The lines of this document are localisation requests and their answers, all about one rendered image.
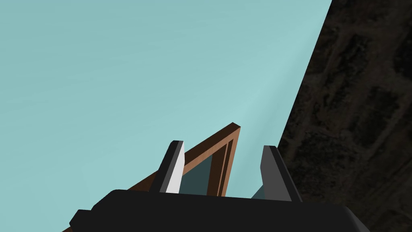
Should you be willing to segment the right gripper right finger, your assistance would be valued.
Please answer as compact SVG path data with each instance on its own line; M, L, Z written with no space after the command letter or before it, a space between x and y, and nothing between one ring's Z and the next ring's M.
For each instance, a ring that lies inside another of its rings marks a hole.
M302 202L302 198L276 146L264 146L260 170L265 199Z

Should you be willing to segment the brown wooden door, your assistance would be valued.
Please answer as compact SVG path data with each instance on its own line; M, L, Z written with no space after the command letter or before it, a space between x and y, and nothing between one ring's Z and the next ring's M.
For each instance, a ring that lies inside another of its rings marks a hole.
M78 210L63 232L230 232L236 203L225 194L239 133L240 126L230 123L184 150L179 193L149 192L156 171L90 210Z

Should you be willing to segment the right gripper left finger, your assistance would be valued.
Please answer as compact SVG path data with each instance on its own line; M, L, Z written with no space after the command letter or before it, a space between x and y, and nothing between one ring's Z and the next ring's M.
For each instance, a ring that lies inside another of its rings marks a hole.
M184 165L184 142L174 140L166 151L149 192L179 193Z

